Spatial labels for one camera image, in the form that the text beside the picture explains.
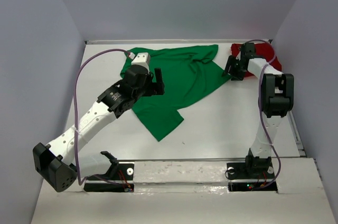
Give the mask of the green t-shirt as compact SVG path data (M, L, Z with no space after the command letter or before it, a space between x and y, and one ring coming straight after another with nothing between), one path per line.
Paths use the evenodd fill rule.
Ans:
M217 44L160 50L130 49L135 55L147 53L151 58L150 70L160 68L162 71L164 94L141 97L132 107L157 141L163 140L183 122L179 109L200 101L229 80L214 62L218 50Z

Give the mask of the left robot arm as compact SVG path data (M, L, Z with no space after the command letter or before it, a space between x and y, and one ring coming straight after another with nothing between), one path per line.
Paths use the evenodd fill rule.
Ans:
M79 152L104 127L130 110L141 97L164 94L162 71L150 72L143 66L132 65L121 80L106 89L81 119L58 138L33 148L36 171L56 192L68 189L77 178L96 176L113 178L119 162L109 152L79 157Z

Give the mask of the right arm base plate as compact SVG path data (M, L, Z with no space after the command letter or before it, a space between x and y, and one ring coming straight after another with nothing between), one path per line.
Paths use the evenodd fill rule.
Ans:
M249 192L249 191L275 191L277 184L267 186L275 177L274 168L259 168L249 170L244 162L227 163L227 169L224 173L228 180L229 192Z

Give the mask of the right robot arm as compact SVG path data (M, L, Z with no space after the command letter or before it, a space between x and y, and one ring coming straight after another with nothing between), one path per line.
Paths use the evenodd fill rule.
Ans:
M278 156L274 139L279 125L294 106L294 76L273 67L274 55L270 60L258 55L257 40L243 43L239 55L230 55L223 75L232 81L242 81L246 73L258 79L259 126L256 138L243 162L228 163L225 176L228 180L259 179L261 175L271 178L261 185L270 186L281 172L281 160L277 158L278 169L274 170L272 156Z

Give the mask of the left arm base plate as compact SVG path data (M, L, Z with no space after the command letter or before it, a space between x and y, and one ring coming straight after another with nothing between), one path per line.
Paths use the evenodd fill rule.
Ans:
M92 175L84 183L86 192L134 192L134 162L119 162L107 151L100 152L110 161L105 174Z

